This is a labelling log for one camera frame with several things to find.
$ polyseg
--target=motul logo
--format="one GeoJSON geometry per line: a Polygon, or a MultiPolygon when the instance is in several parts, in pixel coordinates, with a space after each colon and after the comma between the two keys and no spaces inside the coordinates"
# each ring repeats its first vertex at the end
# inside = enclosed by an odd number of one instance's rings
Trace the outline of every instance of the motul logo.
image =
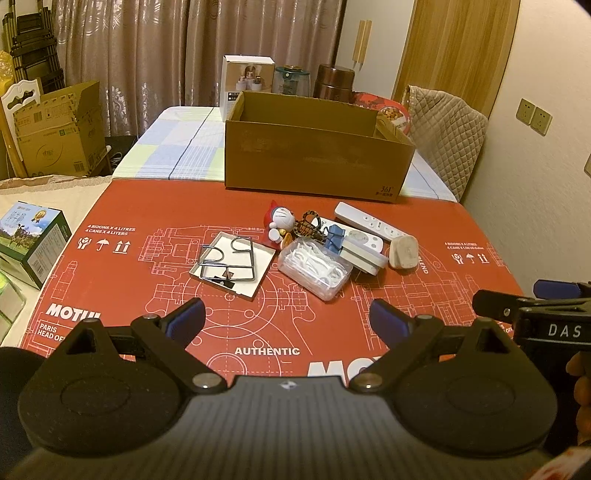
{"type": "Polygon", "coordinates": [[[64,320],[71,320],[77,322],[85,318],[100,318],[99,312],[89,312],[88,310],[75,309],[74,307],[62,307],[57,303],[52,303],[45,312],[47,315],[63,318],[64,320]]]}

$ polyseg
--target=wall outlet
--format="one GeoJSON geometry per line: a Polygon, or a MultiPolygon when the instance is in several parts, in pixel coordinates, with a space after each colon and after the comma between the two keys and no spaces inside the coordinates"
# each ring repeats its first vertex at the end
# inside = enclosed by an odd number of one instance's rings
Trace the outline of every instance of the wall outlet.
{"type": "Polygon", "coordinates": [[[540,135],[546,135],[550,122],[552,121],[552,115],[548,112],[544,112],[539,106],[535,108],[534,117],[531,120],[531,128],[533,128],[540,135]]]}
{"type": "Polygon", "coordinates": [[[587,164],[585,165],[585,173],[591,177],[591,155],[587,160],[587,164]]]}
{"type": "Polygon", "coordinates": [[[517,110],[517,120],[529,125],[531,123],[531,119],[534,117],[534,111],[535,105],[522,98],[517,110]]]}

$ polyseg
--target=umbrella icon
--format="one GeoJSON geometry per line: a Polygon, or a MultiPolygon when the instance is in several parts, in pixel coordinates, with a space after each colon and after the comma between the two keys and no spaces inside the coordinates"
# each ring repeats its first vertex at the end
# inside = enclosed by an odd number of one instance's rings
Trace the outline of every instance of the umbrella icon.
{"type": "Polygon", "coordinates": [[[107,239],[102,239],[97,242],[99,244],[99,248],[96,249],[97,252],[100,252],[100,249],[103,248],[105,245],[109,245],[109,241],[107,239]]]}

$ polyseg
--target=white remote control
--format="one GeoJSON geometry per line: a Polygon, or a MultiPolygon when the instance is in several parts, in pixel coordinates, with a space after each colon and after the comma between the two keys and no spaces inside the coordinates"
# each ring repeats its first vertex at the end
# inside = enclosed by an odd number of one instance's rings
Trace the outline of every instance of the white remote control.
{"type": "Polygon", "coordinates": [[[340,202],[336,206],[335,215],[345,223],[355,226],[364,232],[377,235],[388,242],[399,236],[399,230],[396,230],[393,226],[361,210],[357,210],[357,208],[347,205],[345,202],[340,202]]]}
{"type": "Polygon", "coordinates": [[[372,233],[390,242],[389,258],[392,268],[406,269],[418,265],[418,242],[412,235],[347,205],[345,202],[340,202],[336,206],[335,215],[359,230],[372,233]]]}

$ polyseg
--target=wooden door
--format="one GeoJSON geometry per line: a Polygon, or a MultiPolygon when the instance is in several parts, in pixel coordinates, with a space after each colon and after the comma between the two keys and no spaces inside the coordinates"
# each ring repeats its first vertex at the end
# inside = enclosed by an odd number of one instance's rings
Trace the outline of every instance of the wooden door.
{"type": "Polygon", "coordinates": [[[392,98],[406,85],[444,90],[491,114],[519,0],[417,0],[392,98]]]}

